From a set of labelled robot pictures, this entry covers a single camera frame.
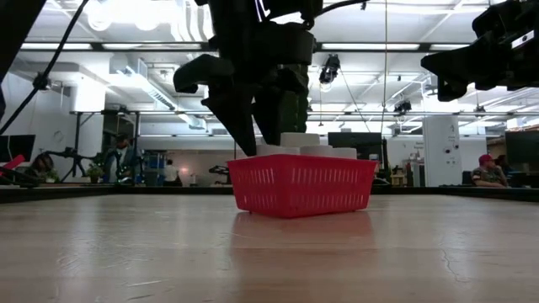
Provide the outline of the black tripod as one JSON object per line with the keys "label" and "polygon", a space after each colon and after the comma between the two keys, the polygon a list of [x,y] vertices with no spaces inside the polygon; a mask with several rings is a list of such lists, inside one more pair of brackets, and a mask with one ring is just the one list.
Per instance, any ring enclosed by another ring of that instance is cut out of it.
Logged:
{"label": "black tripod", "polygon": [[66,175],[60,180],[60,183],[64,183],[69,176],[75,177],[77,174],[77,170],[80,171],[83,177],[87,177],[88,176],[87,169],[83,166],[83,160],[89,160],[90,162],[95,162],[100,156],[100,153],[97,153],[92,157],[82,156],[78,153],[77,149],[72,148],[72,147],[66,147],[64,151],[45,151],[45,154],[49,156],[72,159],[72,167],[66,173]]}

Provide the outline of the white ceiling air duct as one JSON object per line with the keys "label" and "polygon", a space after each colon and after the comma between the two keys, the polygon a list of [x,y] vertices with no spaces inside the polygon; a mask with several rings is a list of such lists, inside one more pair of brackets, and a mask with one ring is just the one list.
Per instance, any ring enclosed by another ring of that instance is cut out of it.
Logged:
{"label": "white ceiling air duct", "polygon": [[109,60],[106,84],[106,109],[123,109],[152,117],[169,117],[174,122],[189,123],[180,114],[178,102],[152,79],[148,64],[142,58],[114,55]]}

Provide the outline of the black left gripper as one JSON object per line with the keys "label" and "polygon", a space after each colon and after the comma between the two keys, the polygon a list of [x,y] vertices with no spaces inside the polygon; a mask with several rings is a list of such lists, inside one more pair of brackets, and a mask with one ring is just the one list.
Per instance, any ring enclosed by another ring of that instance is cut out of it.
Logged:
{"label": "black left gripper", "polygon": [[256,154],[253,117],[264,141],[280,144],[277,129],[277,69],[260,54],[257,36],[268,20],[264,0],[207,0],[214,36],[210,46],[219,57],[203,54],[178,68],[173,85],[178,93],[208,87],[201,101],[222,123],[245,155]]}

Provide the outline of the red flat object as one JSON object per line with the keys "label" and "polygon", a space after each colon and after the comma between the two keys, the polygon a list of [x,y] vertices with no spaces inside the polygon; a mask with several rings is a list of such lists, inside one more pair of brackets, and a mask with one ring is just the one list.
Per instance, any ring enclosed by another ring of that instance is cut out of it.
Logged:
{"label": "red flat object", "polygon": [[3,168],[13,170],[17,166],[19,166],[21,163],[25,162],[25,158],[23,155],[17,155],[14,159],[10,160],[6,164],[3,165]]}

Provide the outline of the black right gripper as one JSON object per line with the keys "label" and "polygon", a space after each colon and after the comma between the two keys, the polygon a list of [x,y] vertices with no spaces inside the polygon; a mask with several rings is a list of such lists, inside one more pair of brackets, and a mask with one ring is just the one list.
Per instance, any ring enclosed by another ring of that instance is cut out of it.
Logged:
{"label": "black right gripper", "polygon": [[504,0],[472,22],[469,46],[425,56],[420,65],[437,77],[437,98],[463,97],[480,82],[509,91],[539,88],[539,0]]}

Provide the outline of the red plastic slotted basket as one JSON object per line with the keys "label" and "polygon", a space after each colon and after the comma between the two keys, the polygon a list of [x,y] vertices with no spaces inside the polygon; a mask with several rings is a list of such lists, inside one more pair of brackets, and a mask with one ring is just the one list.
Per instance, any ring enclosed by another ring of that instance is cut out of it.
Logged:
{"label": "red plastic slotted basket", "polygon": [[363,210],[376,163],[337,157],[270,155],[230,161],[240,210],[298,218]]}

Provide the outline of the black computer monitor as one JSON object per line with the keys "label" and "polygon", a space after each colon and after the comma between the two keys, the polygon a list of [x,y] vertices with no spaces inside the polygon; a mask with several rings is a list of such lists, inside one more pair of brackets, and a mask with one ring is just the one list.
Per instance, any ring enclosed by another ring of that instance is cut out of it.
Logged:
{"label": "black computer monitor", "polygon": [[29,162],[34,144],[35,135],[0,136],[0,162],[10,162],[17,156]]}
{"label": "black computer monitor", "polygon": [[356,150],[361,160],[382,159],[382,134],[374,132],[330,132],[328,144],[332,147],[349,147]]}
{"label": "black computer monitor", "polygon": [[539,130],[506,132],[505,145],[512,168],[539,174]]}

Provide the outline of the white hexagonal planter pot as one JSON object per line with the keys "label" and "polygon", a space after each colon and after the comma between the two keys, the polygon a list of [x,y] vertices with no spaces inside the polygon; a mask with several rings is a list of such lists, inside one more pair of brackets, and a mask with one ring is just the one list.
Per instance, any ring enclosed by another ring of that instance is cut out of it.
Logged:
{"label": "white hexagonal planter pot", "polygon": [[319,146],[319,134],[283,132],[280,134],[280,145],[283,147]]}

